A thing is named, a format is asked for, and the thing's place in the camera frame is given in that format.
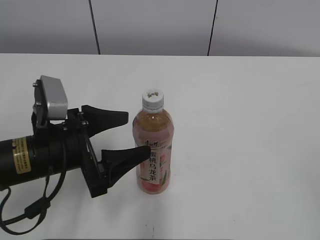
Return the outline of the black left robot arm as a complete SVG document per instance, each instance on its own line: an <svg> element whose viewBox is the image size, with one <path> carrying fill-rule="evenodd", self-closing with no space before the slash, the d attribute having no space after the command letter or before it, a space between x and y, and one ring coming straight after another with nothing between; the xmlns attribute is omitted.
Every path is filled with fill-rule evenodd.
<svg viewBox="0 0 320 240"><path fill-rule="evenodd" d="M67 111L58 124L37 125L31 117L33 135L0 143L0 188L81 169L92 198L105 195L120 178L149 159L147 145L122 150L101 151L97 160L90 138L126 125L129 114L83 105Z"/></svg>

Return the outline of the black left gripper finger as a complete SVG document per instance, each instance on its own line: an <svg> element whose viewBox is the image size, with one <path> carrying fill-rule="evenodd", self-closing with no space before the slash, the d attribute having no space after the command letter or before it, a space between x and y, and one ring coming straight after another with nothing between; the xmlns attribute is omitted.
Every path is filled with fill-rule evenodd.
<svg viewBox="0 0 320 240"><path fill-rule="evenodd" d="M124 126L129 122L129 113L126 111L105 110L82 105L81 112L88 122L87 134L89 138L106 130Z"/></svg>
<svg viewBox="0 0 320 240"><path fill-rule="evenodd" d="M106 188L109 189L127 172L148 160L151 148L143 145L130 149L101 151L101 161L106 177Z"/></svg>

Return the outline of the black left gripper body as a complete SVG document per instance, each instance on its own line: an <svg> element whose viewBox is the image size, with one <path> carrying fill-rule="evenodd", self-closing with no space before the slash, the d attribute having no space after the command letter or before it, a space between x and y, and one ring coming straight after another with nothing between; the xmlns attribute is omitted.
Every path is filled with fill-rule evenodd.
<svg viewBox="0 0 320 240"><path fill-rule="evenodd" d="M53 192L54 198L62 187L69 170L80 168L90 196L96 198L108 192L107 180L102 162L96 154L87 133L88 122L84 119L82 109L67 110L66 119L58 125L58 139L61 143L61 175Z"/></svg>

